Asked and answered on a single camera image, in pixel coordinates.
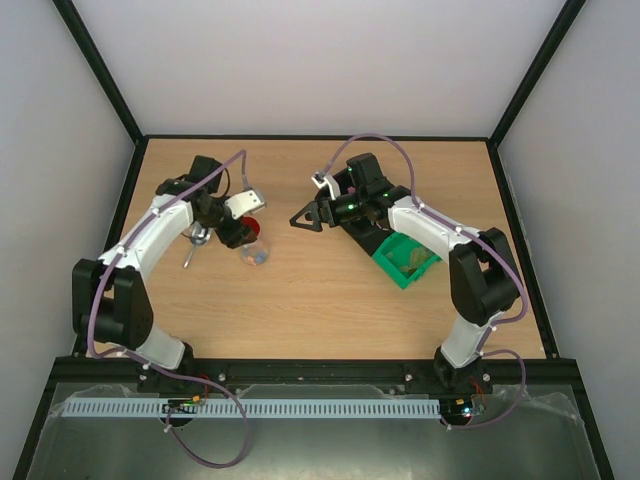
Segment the black bin with star candies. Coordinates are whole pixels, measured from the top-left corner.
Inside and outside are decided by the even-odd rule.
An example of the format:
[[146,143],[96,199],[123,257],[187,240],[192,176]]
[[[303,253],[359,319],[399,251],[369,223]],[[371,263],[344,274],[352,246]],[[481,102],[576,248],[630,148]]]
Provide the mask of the black bin with star candies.
[[352,199],[357,199],[357,188],[352,178],[352,169],[345,167],[335,174],[329,175],[329,198],[336,200],[338,197],[347,195]]

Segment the red jar lid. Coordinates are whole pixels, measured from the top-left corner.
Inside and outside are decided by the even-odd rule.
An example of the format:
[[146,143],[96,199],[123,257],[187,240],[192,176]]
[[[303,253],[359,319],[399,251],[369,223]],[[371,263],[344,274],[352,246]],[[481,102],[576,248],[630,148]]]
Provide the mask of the red jar lid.
[[250,231],[252,232],[252,235],[255,237],[258,237],[261,233],[261,225],[260,223],[251,216],[242,216],[240,218],[241,223],[248,227],[250,229]]

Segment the metal scoop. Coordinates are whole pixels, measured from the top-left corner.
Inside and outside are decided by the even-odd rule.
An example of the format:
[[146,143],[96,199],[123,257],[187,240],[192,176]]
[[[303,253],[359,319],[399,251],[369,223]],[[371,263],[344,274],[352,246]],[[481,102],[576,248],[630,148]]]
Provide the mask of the metal scoop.
[[206,228],[199,223],[194,223],[188,234],[184,234],[190,242],[190,249],[183,263],[183,268],[187,269],[199,247],[206,245],[211,237],[211,229]]

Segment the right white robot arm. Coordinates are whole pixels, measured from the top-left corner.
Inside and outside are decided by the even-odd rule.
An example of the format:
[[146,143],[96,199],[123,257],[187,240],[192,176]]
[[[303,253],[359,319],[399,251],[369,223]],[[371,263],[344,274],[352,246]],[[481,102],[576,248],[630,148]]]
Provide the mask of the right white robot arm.
[[316,197],[289,221],[296,228],[320,232],[353,222],[384,226],[418,242],[445,261],[456,318],[434,355],[438,384],[460,390],[484,356],[493,329],[505,322],[526,291],[506,235],[497,228],[478,230],[441,214],[393,184],[372,153],[346,162],[345,186],[331,175],[316,173]]

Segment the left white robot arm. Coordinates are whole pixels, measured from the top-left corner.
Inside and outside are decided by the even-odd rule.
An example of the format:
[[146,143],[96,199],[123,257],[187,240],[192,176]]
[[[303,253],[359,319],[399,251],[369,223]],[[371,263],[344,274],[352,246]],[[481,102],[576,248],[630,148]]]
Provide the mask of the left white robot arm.
[[146,282],[168,247],[186,231],[216,236],[229,249],[256,241],[247,224],[266,205],[249,181],[234,195],[218,192],[229,163],[198,155],[190,170],[168,178],[155,190],[150,206],[114,246],[96,260],[81,259],[72,270],[72,322],[89,355],[126,355],[147,368],[177,371],[186,358],[185,342],[154,323]]

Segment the clear plastic jar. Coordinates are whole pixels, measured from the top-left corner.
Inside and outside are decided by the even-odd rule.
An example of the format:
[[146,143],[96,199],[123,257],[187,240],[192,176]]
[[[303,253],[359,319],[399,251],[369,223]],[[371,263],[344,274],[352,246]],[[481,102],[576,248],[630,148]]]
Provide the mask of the clear plastic jar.
[[253,243],[243,245],[240,248],[242,261],[250,266],[261,266],[266,263],[270,255],[269,243],[258,239]]

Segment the green bin with gummies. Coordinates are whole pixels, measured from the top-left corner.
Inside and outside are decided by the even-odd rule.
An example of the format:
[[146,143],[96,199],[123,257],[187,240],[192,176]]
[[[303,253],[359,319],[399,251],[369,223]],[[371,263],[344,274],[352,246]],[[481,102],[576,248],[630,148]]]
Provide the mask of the green bin with gummies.
[[375,251],[373,260],[399,288],[405,290],[441,258],[409,236],[393,233]]

